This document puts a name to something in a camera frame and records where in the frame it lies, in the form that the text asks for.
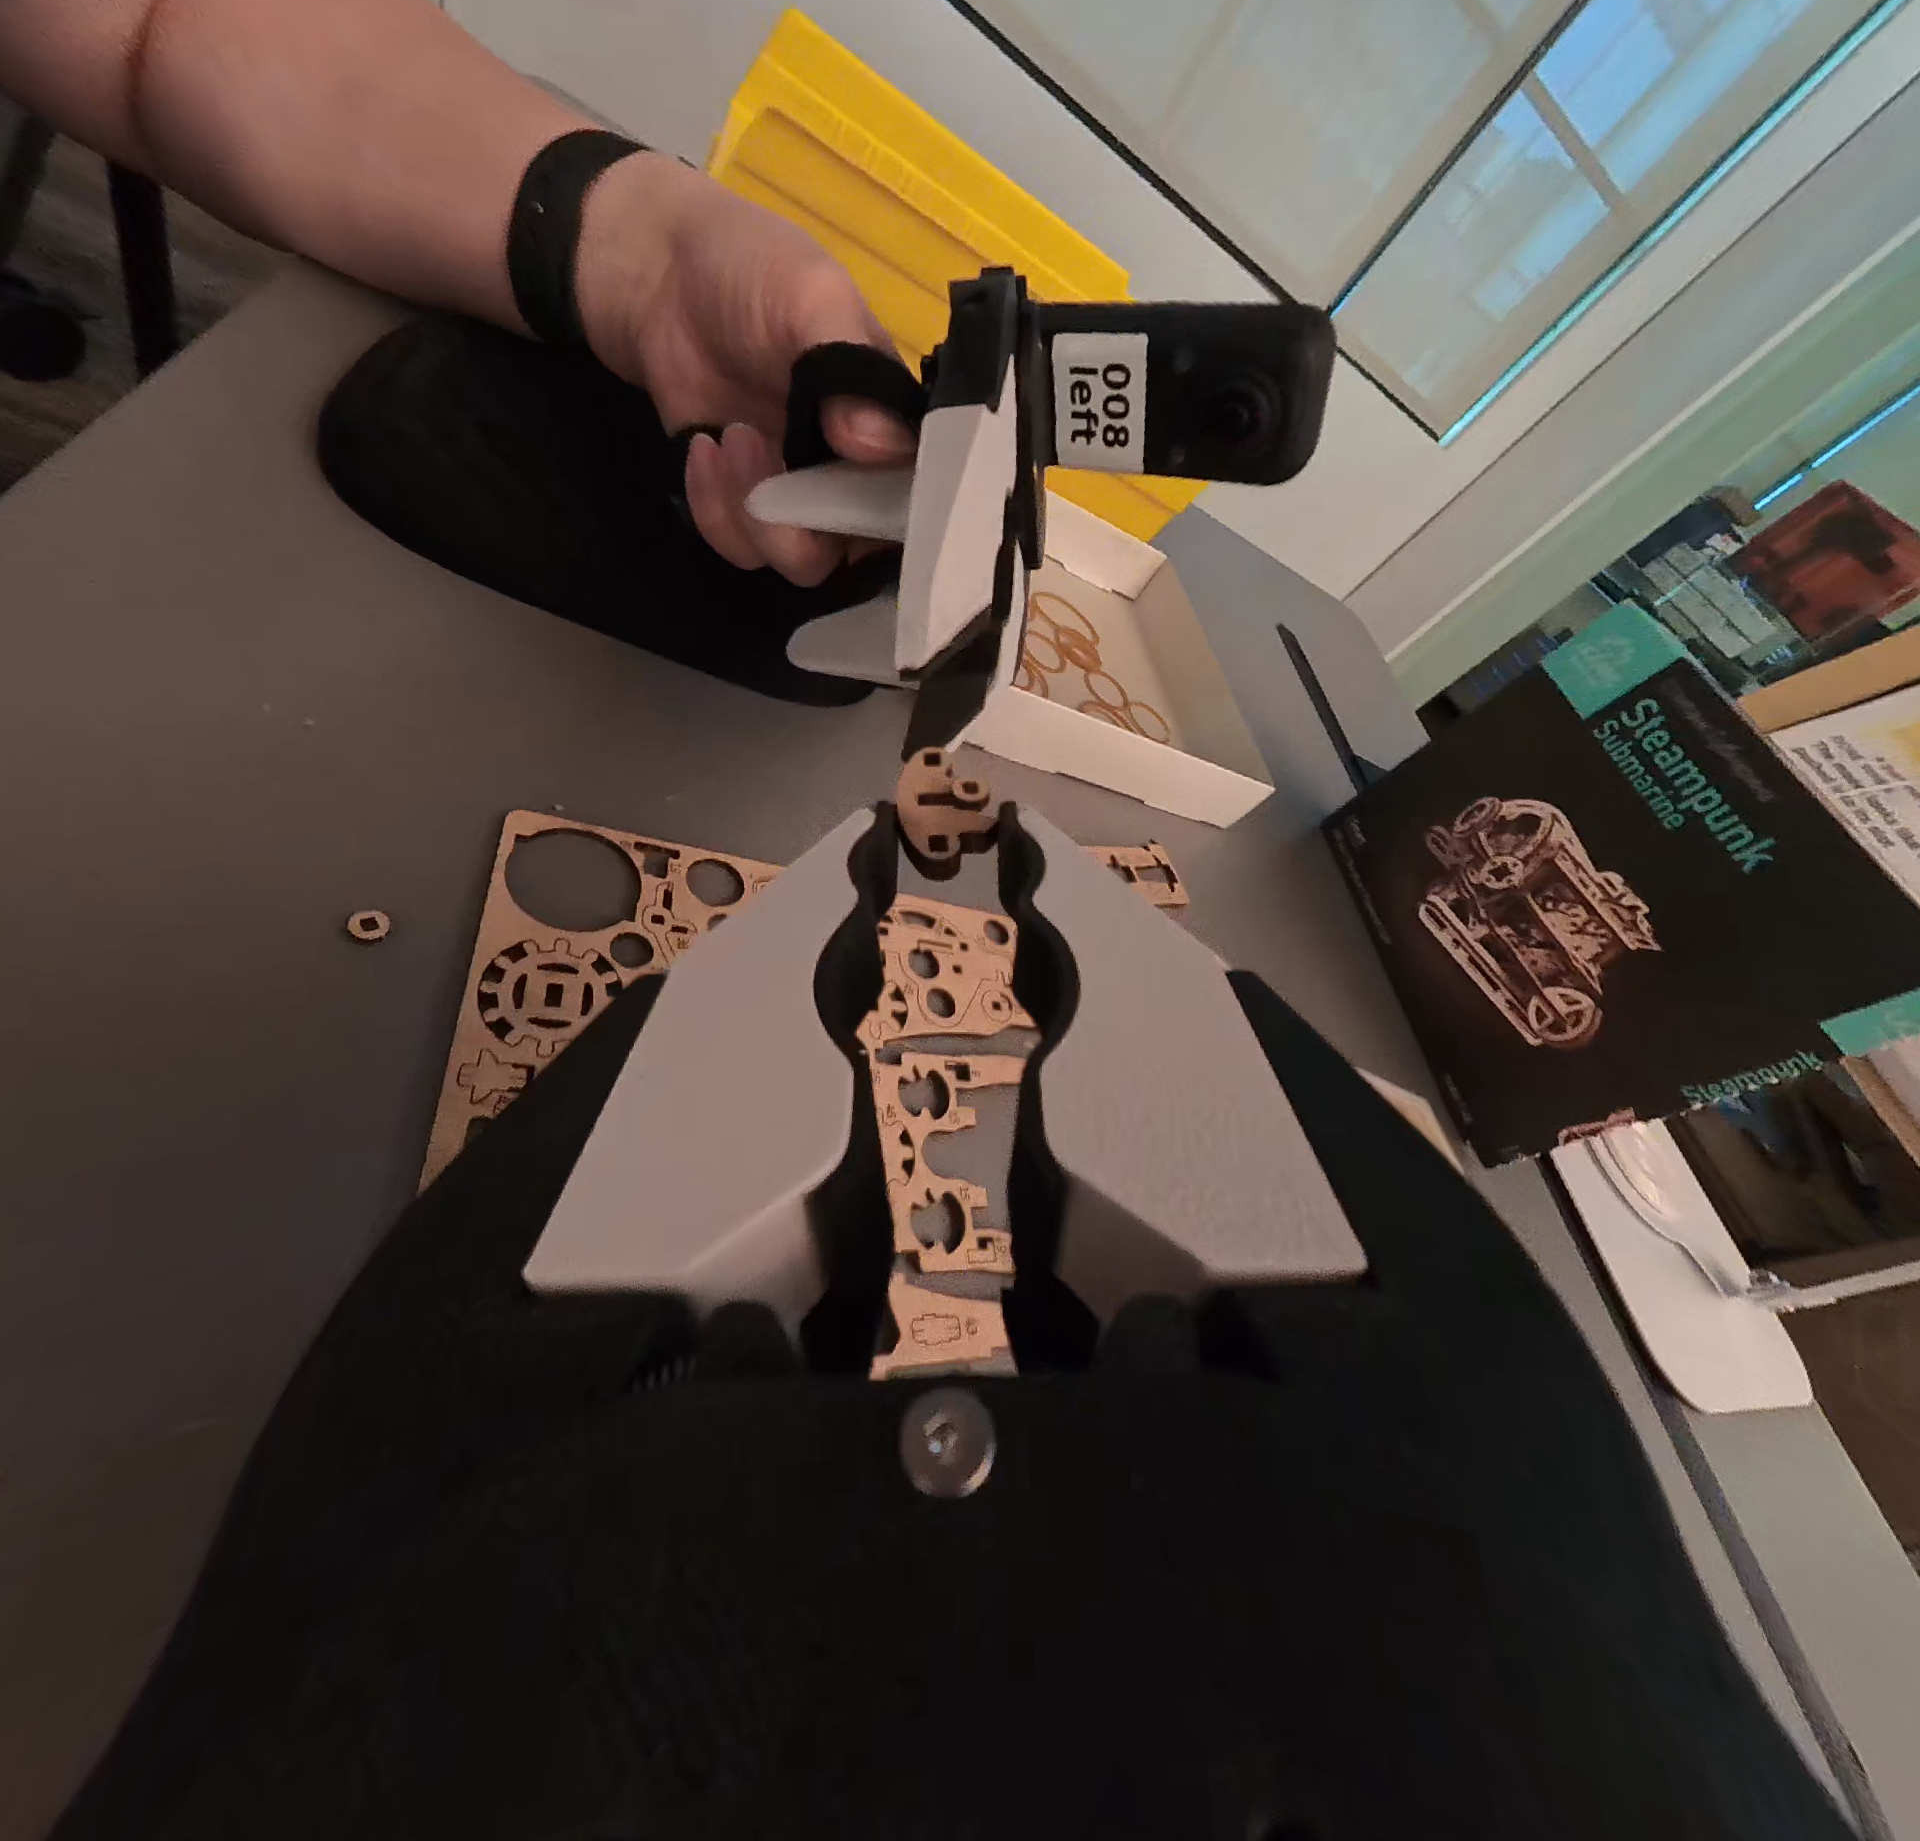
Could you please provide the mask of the small wooden model part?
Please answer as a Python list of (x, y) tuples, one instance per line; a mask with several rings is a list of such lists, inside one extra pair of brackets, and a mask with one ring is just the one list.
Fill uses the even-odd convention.
[(919, 748), (902, 761), (896, 815), (900, 840), (926, 879), (958, 877), (964, 859), (993, 848), (998, 835), (988, 783), (958, 770), (945, 748)]

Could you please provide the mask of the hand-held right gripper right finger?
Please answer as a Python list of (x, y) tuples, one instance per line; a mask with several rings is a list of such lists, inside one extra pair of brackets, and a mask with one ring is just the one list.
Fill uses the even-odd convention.
[(1014, 994), (1040, 1031), (1016, 1252), (1070, 1289), (1343, 1281), (1366, 1253), (1229, 969), (1033, 807), (1008, 803)]

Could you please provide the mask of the yellow plastic tray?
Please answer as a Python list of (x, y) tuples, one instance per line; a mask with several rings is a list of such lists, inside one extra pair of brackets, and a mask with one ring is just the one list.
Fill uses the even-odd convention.
[(734, 95), (707, 173), (805, 230), (906, 364), (948, 336), (948, 289), (1025, 274), (1040, 299), (1130, 298), (1130, 274), (801, 11)]

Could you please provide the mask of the window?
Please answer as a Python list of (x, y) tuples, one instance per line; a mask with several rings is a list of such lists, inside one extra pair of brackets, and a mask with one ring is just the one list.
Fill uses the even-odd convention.
[(1911, 0), (950, 0), (1454, 440)]

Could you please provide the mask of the reddish brown box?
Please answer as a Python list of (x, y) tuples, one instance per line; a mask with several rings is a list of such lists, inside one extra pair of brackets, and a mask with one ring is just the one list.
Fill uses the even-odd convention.
[(1850, 481), (1756, 534), (1731, 568), (1811, 645), (1897, 613), (1919, 593), (1919, 531)]

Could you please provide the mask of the white cardboard box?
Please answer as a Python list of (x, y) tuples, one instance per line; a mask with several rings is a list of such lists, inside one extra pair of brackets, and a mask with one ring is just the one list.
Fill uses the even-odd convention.
[(1273, 793), (1165, 555), (1055, 493), (1020, 666), (962, 744), (1217, 827)]

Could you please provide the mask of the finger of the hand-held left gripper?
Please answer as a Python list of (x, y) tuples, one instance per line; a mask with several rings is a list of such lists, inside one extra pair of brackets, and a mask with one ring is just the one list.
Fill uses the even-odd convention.
[(900, 555), (900, 678), (916, 688), (902, 761), (958, 745), (1020, 666), (1043, 562), (1043, 478), (1008, 370), (997, 402), (926, 416)]
[(1016, 481), (1018, 406), (931, 409), (918, 443), (900, 555), (896, 668), (929, 671), (977, 614), (990, 619), (988, 688), (1010, 684), (1010, 613), (994, 613), (1005, 501)]

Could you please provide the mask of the small wooden parts sheet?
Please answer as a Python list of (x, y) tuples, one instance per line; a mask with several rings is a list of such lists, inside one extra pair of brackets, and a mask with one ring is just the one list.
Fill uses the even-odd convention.
[(1158, 843), (1141, 845), (1088, 845), (1081, 848), (1102, 867), (1111, 867), (1135, 893), (1163, 911), (1189, 906), (1188, 882), (1175, 867), (1169, 848)]

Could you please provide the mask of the white plastic bag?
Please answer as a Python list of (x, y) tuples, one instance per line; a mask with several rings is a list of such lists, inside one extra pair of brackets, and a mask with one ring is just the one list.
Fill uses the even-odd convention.
[(1668, 1128), (1548, 1158), (1668, 1389), (1704, 1415), (1811, 1406), (1800, 1353)]

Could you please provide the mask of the person's left hand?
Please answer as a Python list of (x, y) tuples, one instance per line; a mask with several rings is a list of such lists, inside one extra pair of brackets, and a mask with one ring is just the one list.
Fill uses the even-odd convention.
[(816, 588), (872, 548), (758, 522), (748, 508), (783, 466), (793, 363), (833, 341), (896, 353), (850, 277), (804, 230), (675, 158), (632, 152), (585, 196), (577, 298), (601, 363), (649, 393), (669, 432), (696, 430), (683, 490), (721, 556)]

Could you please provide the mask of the black pen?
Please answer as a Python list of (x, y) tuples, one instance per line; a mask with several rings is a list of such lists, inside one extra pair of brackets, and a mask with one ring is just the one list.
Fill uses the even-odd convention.
[(1283, 642), (1283, 653), (1288, 656), (1288, 661), (1292, 665), (1292, 671), (1321, 722), (1321, 731), (1325, 732), (1330, 750), (1340, 761), (1341, 771), (1350, 783), (1352, 793), (1366, 793), (1383, 778), (1383, 770), (1354, 750), (1354, 744), (1345, 726), (1341, 725), (1335, 704), (1299, 635), (1282, 621), (1278, 621), (1278, 635)]

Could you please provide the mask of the black model kit box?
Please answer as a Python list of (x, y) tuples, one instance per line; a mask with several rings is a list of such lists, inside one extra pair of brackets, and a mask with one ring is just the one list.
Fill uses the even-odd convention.
[(1488, 1166), (1915, 1037), (1915, 899), (1642, 606), (1325, 835)]

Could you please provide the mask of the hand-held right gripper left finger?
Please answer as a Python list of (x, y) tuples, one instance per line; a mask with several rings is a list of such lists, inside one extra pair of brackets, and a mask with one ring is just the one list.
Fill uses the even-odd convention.
[(525, 1262), (553, 1295), (819, 1297), (809, 1197), (845, 1158), (855, 1068), (814, 974), (855, 913), (864, 805), (678, 957)]

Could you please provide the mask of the black chair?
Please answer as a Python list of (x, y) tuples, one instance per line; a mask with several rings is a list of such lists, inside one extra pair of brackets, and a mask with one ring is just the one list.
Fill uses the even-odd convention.
[(2, 164), (2, 373), (26, 383), (53, 383), (83, 368), (91, 335), (105, 320), (105, 293), (119, 289), (120, 324), (135, 380), (160, 368), (183, 348), (174, 235), (156, 179), (105, 163), (105, 210), (86, 237), (92, 265), (81, 292), (23, 273), (16, 255), (29, 235), (45, 187), (56, 131), (5, 100)]

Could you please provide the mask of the large wooden parts sheet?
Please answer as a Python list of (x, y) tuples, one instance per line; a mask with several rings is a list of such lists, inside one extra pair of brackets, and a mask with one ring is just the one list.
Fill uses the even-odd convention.
[[(611, 913), (568, 928), (531, 904), (539, 845), (601, 853)], [(761, 893), (778, 865), (527, 810), (506, 815), (467, 984), (452, 1024), (421, 1188), (536, 1083), (632, 984)], [(981, 1093), (1018, 1095), (1035, 1027), (1014, 994), (1016, 928), (997, 908), (900, 893), (879, 917), (880, 990), (857, 1029), (893, 1221), (893, 1271), (875, 1378), (1014, 1373), (1004, 1289), (1005, 1204), (985, 1176), (945, 1173), (939, 1139), (970, 1132)]]

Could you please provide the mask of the black wristband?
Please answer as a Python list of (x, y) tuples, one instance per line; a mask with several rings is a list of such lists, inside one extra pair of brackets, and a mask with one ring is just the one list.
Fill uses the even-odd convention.
[(506, 268), (517, 314), (533, 341), (585, 348), (578, 301), (585, 200), (614, 164), (646, 150), (608, 128), (577, 128), (530, 158), (510, 208)]

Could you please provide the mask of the black mouse pad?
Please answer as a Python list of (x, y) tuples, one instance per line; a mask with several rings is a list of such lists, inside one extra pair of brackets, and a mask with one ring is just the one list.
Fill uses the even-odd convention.
[(869, 556), (805, 589), (715, 555), (686, 508), (686, 440), (583, 348), (411, 316), (323, 401), (317, 463), (373, 529), (518, 604), (784, 702), (870, 689), (793, 665), (787, 642), (899, 565)]

